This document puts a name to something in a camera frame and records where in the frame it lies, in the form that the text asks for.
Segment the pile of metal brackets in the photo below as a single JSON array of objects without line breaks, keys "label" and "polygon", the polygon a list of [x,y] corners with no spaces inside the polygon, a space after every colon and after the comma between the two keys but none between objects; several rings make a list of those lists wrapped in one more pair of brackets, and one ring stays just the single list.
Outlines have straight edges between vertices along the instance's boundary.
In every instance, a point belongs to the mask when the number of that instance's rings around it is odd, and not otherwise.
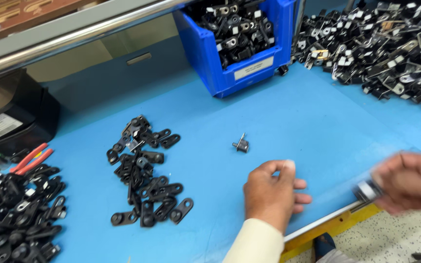
[{"label": "pile of metal brackets", "polygon": [[[107,151],[111,165],[121,163],[114,173],[128,186],[128,204],[134,206],[132,211],[113,214],[110,221],[114,226],[133,224],[139,218],[141,227],[152,227],[156,222],[163,222],[167,218],[178,224],[193,207],[194,203],[190,198],[184,199],[175,207],[175,196],[183,192],[182,184],[168,183],[166,176],[153,176],[152,164],[163,164],[164,154],[141,149],[145,145],[152,148],[161,145],[168,149],[180,140],[180,136],[171,135],[170,129],[161,132],[152,132],[151,129],[149,121],[139,115],[126,125],[121,132],[121,139]],[[121,154],[125,148],[133,154]],[[161,202],[161,205],[154,210],[154,203],[157,202]]]},{"label": "pile of metal brackets", "polygon": [[322,66],[344,85],[363,84],[366,94],[421,103],[421,4],[380,2],[341,15],[304,17],[292,60]]},{"label": "pile of metal brackets", "polygon": [[258,4],[265,0],[205,0],[185,9],[197,25],[214,33],[222,68],[273,47],[274,24]]},{"label": "pile of metal brackets", "polygon": [[24,175],[0,173],[0,263],[49,262],[60,252],[51,241],[62,230],[53,223],[66,217],[66,198],[55,199],[66,185],[49,178],[58,172],[40,164]]}]

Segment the blue plastic bin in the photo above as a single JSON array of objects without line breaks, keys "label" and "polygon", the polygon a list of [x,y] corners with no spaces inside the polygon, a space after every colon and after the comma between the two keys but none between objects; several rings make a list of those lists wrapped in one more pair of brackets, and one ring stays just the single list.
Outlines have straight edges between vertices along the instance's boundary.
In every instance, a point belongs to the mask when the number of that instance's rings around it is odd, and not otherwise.
[{"label": "blue plastic bin", "polygon": [[295,0],[266,0],[259,5],[274,23],[275,46],[225,70],[215,44],[214,34],[196,23],[183,11],[173,12],[188,61],[212,96],[223,98],[237,90],[271,77],[275,69],[289,63]]}]

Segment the red-handled pliers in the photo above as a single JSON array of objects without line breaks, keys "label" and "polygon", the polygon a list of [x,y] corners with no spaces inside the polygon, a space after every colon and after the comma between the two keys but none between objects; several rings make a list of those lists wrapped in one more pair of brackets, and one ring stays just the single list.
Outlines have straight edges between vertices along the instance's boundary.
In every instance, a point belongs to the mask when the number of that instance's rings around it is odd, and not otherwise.
[{"label": "red-handled pliers", "polygon": [[53,153],[53,149],[46,150],[37,159],[27,165],[38,153],[42,152],[46,147],[48,147],[48,144],[42,143],[40,146],[35,148],[35,150],[30,152],[24,159],[22,159],[16,167],[9,169],[9,172],[22,176],[29,170],[33,169],[35,166],[41,164],[46,158],[48,158],[48,156]]}]

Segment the blue workbench surface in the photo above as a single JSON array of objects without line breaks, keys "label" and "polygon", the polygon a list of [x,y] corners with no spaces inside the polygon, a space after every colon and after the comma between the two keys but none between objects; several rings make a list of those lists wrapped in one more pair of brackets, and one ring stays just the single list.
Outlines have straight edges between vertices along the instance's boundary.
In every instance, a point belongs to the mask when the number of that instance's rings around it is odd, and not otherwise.
[{"label": "blue workbench surface", "polygon": [[[164,52],[164,45],[176,52]],[[126,67],[126,60],[146,51],[153,54],[150,61]],[[158,64],[162,71],[154,70]],[[141,75],[155,78],[154,84],[144,84]],[[333,86],[329,74],[298,63],[285,77],[212,98],[176,37],[46,85],[64,105],[60,131],[49,143],[55,152],[47,159],[62,169],[68,185],[63,192],[68,214],[59,221],[65,228],[55,240],[62,252],[55,263],[126,263],[129,257],[141,263],[219,262],[244,220],[242,186],[264,161],[295,160],[297,177],[308,182],[303,192],[313,195],[313,204],[293,216],[289,234],[354,202],[352,178],[378,161],[401,149],[421,149],[420,106],[377,102],[358,86]],[[155,176],[184,185],[179,202],[186,197],[195,202],[178,225],[110,223],[113,213],[132,207],[127,187],[113,174],[119,164],[109,165],[106,152],[139,114],[154,131],[170,128],[182,137],[168,150],[157,149],[165,163],[154,166]],[[231,145],[244,132],[247,154]]]}]

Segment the yellow edge strip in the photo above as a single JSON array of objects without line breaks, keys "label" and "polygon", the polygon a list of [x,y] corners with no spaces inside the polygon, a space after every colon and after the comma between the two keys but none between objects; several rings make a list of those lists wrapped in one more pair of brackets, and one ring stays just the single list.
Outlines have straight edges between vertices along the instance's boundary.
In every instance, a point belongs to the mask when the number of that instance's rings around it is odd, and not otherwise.
[{"label": "yellow edge strip", "polygon": [[297,255],[307,251],[313,247],[313,239],[328,232],[331,236],[336,236],[343,231],[351,228],[355,224],[362,222],[381,210],[374,204],[366,206],[355,213],[350,211],[332,218],[330,221],[320,224],[319,226],[307,231],[306,233],[295,237],[285,243],[284,251],[280,257],[280,263],[296,257]]}]

